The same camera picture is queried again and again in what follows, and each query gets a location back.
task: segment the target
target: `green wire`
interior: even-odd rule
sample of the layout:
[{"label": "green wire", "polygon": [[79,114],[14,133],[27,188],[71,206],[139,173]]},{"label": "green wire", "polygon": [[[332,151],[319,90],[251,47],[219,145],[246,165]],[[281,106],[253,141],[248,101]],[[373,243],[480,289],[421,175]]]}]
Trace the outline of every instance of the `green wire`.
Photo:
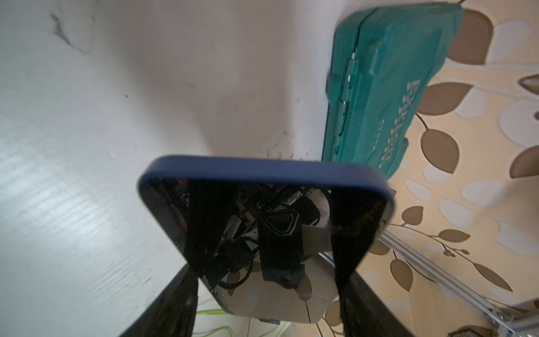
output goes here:
[{"label": "green wire", "polygon": [[200,332],[200,333],[206,333],[205,335],[202,335],[202,336],[200,336],[200,337],[208,337],[208,336],[211,336],[211,335],[213,335],[213,334],[215,334],[216,332],[221,331],[221,330],[227,330],[227,331],[229,332],[230,337],[233,337],[233,331],[232,331],[232,328],[229,327],[228,325],[218,327],[218,328],[213,329],[213,330],[211,330],[211,331],[209,331],[209,332],[207,332],[207,333],[206,333],[206,332]]},{"label": "green wire", "polygon": [[[197,311],[197,314],[200,314],[200,315],[224,315],[226,314],[226,312],[224,312],[223,310],[220,310],[220,309],[211,309],[211,310],[201,310],[201,311]],[[278,327],[280,327],[281,329],[279,330],[277,336],[279,336],[283,330],[283,328],[285,327],[285,325],[276,325],[273,329],[271,329],[270,331],[266,332],[266,333],[263,333],[262,335],[260,335],[259,337],[265,337],[265,336],[268,336],[269,334],[271,334],[272,332],[274,332]],[[215,334],[216,332],[219,332],[221,330],[227,330],[229,332],[229,335],[230,337],[233,337],[233,333],[234,331],[232,330],[232,328],[228,325],[225,325],[225,326],[221,326],[221,327],[218,327],[218,328],[215,328],[213,330],[210,330],[210,331],[204,331],[204,332],[193,332],[193,335],[200,335],[200,334],[203,334],[201,336],[198,336],[198,337],[209,337],[213,334]],[[249,317],[249,321],[248,321],[248,324],[247,324],[247,336],[246,337],[249,337],[249,331],[251,330],[251,318]]]},{"label": "green wire", "polygon": [[260,337],[268,336],[269,334],[271,334],[272,332],[274,332],[275,329],[277,329],[277,328],[280,327],[280,326],[281,326],[280,324],[279,324],[279,325],[276,325],[276,326],[275,326],[273,329],[271,329],[270,331],[268,331],[268,332],[266,332],[266,333],[260,335]]},{"label": "green wire", "polygon": [[197,315],[224,315],[226,312],[221,309],[210,309],[197,311]]}]

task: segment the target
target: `tool case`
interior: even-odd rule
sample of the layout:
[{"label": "tool case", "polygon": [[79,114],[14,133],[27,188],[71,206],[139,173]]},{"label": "tool case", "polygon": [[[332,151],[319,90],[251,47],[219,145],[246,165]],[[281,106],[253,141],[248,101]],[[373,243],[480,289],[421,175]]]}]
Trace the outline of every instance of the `tool case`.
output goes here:
[{"label": "tool case", "polygon": [[337,27],[322,161],[395,173],[406,130],[462,16],[456,3],[387,6],[354,13]]}]

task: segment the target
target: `leaf pattern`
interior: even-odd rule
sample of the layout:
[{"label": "leaf pattern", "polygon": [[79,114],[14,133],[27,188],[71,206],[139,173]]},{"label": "leaf pattern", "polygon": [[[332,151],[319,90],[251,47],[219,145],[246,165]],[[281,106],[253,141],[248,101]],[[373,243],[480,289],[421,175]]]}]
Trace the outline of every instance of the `leaf pattern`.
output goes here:
[{"label": "leaf pattern", "polygon": [[477,269],[477,271],[483,275],[484,278],[486,278],[488,281],[490,281],[491,283],[497,285],[498,287],[500,288],[503,288],[505,290],[508,290],[508,291],[513,291],[513,289],[511,289],[511,287],[507,284],[507,282],[501,277],[499,276],[498,274],[496,274],[495,272],[493,272],[491,269],[479,264],[479,263],[474,263],[473,264],[475,269]]},{"label": "leaf pattern", "polygon": [[423,206],[412,206],[404,210],[402,219],[408,225],[417,226],[423,220]]},{"label": "leaf pattern", "polygon": [[417,112],[424,115],[443,115],[455,110],[472,86],[460,82],[430,85],[425,90]]},{"label": "leaf pattern", "polygon": [[310,284],[310,279],[308,275],[301,280],[299,286],[295,289],[296,293],[299,295],[300,300],[307,301],[313,295],[313,287]]},{"label": "leaf pattern", "polygon": [[341,321],[341,303],[339,300],[333,302],[328,312],[326,313],[326,321],[330,326],[337,326]]},{"label": "leaf pattern", "polygon": [[539,74],[521,78],[519,85],[532,94],[539,95]]},{"label": "leaf pattern", "polygon": [[410,266],[408,266],[406,262],[395,259],[391,261],[389,269],[391,270],[391,274],[393,275],[395,281],[399,283],[399,286],[401,286],[406,291],[410,291],[410,289],[412,289],[412,268],[410,268]]},{"label": "leaf pattern", "polygon": [[421,136],[421,150],[436,168],[453,173],[459,163],[459,146],[455,139],[443,131],[428,129]]},{"label": "leaf pattern", "polygon": [[445,229],[438,234],[438,237],[448,242],[463,242],[468,240],[470,235],[456,229]]},{"label": "leaf pattern", "polygon": [[465,9],[464,19],[447,57],[464,64],[485,64],[493,34],[494,26],[486,15]]},{"label": "leaf pattern", "polygon": [[[240,278],[239,271],[235,273],[229,273],[228,277],[226,278],[226,282],[236,283],[236,282],[239,282],[239,278]],[[232,294],[234,294],[234,290],[235,289],[227,289],[226,291],[229,293],[230,296],[232,296]]]},{"label": "leaf pattern", "polygon": [[520,152],[509,169],[511,178],[539,175],[539,145]]},{"label": "leaf pattern", "polygon": [[416,271],[416,273],[418,273],[419,275],[423,276],[425,279],[429,280],[430,282],[434,282],[436,283],[436,281],[434,281],[433,279],[425,276],[422,272],[420,272],[419,270],[417,270],[417,268],[415,268],[411,263],[409,263],[408,261],[406,261],[410,267],[412,267],[412,269],[414,269]]},{"label": "leaf pattern", "polygon": [[380,240],[376,240],[369,249],[369,252],[376,255],[386,255],[389,253],[389,247],[383,244]]}]

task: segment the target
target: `yellow-green cable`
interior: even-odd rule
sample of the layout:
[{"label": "yellow-green cable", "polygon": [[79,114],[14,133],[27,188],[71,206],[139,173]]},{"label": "yellow-green cable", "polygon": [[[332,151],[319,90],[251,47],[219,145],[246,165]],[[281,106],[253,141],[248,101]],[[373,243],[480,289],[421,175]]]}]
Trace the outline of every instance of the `yellow-green cable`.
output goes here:
[{"label": "yellow-green cable", "polygon": [[230,337],[233,337],[233,331],[232,331],[232,328],[229,327],[228,325],[218,327],[218,328],[213,329],[213,330],[211,330],[211,331],[209,331],[209,332],[207,332],[207,333],[206,333],[206,332],[200,332],[200,333],[205,333],[205,335],[202,335],[202,336],[199,336],[199,337],[208,337],[208,336],[211,336],[211,335],[213,335],[213,334],[215,334],[216,332],[221,331],[221,330],[227,330],[227,331],[229,332]]},{"label": "yellow-green cable", "polygon": [[197,311],[197,315],[224,315],[226,312],[221,309],[210,309]]},{"label": "yellow-green cable", "polygon": [[268,332],[266,332],[266,333],[260,335],[259,337],[268,336],[269,334],[271,334],[272,332],[274,332],[275,329],[277,329],[277,328],[280,327],[280,326],[281,326],[280,324],[279,324],[279,325],[276,325],[273,329],[271,329],[270,331],[268,331]]},{"label": "yellow-green cable", "polygon": [[247,324],[247,336],[249,337],[249,330],[251,329],[251,318],[249,317],[249,323]]},{"label": "yellow-green cable", "polygon": [[283,329],[285,328],[285,325],[286,325],[286,323],[283,324],[283,325],[281,325],[281,328],[279,329],[279,332],[277,332],[277,335],[276,335],[276,336],[280,336],[280,335],[282,334],[282,331],[283,331]]}]

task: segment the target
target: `wallpaper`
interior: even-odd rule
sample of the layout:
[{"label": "wallpaper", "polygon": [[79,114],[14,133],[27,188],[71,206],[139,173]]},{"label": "wallpaper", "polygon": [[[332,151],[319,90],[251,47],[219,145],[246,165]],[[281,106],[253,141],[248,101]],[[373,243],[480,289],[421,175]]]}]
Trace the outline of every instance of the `wallpaper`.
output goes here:
[{"label": "wallpaper", "polygon": [[[462,6],[389,181],[397,209],[388,230],[508,314],[526,315],[539,308],[539,2]],[[467,326],[490,335],[484,317],[380,242],[358,272],[419,337]],[[337,313],[301,335],[338,336]]]}]

